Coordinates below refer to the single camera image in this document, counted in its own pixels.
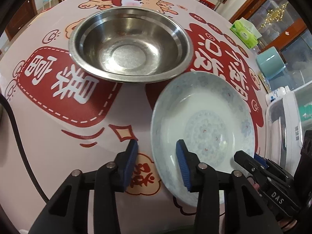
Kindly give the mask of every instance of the pink tablecloth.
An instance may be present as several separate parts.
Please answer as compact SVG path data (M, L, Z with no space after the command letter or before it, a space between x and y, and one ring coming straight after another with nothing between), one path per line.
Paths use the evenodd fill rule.
M187 30L195 51L187 71L209 71L235 87L250 108L255 150L264 154L265 91L255 76L255 58L229 30L228 21L195 0L65 0L40 14L13 43L0 62L0 86L16 116L29 163L49 198L72 170L96 170L125 150L129 139L138 140L131 185L116 195L118 215L122 233L154 233L192 224L195 213L164 187L152 159L152 109L168 82L99 80L73 64L67 50L80 20L121 5L157 10ZM83 84L88 85L84 94ZM18 229L29 229L45 204L21 161L7 115L0 134L0 203ZM92 204L91 196L89 233Z

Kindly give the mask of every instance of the red curved line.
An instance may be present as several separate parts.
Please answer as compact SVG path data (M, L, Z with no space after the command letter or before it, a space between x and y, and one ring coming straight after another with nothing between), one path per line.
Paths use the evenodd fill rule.
M80 144L80 146L84 147L84 148L91 148L93 147L94 145L97 145L97 142L94 142L92 144Z
M78 135L78 134L73 134L71 132L68 132L66 130L62 130L63 133L71 136L71 137L74 137L74 138L77 138L77 139L82 139L82 140L90 140L90 139L94 139L94 138L97 138L98 136L100 136L104 131L104 128L101 128L101 130L93 135Z

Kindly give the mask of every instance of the gold ornament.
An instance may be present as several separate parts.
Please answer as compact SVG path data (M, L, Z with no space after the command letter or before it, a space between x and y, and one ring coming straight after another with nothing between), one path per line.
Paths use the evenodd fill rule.
M282 21L287 4L288 2L282 4L282 6L280 7L269 10L268 14L266 15L266 19L261 27L263 28L266 27L266 25L271 25L271 23Z

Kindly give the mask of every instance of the ceramic plate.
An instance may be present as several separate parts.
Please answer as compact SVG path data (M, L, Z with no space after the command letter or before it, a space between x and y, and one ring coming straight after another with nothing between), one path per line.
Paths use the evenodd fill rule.
M188 150L217 171L239 169L234 154L254 156L255 131L250 109L225 80L203 71L188 72L170 82L160 94L152 116L154 161L168 190L188 205L197 206L198 193L183 185L175 145L184 139ZM224 194L220 192L220 203Z

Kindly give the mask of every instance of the green tissue pack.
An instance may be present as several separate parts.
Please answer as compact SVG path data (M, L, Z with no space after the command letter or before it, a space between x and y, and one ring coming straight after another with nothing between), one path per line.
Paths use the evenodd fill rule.
M236 20L230 30L240 38L248 49L256 46L258 44L258 38L262 36L255 26L244 18Z

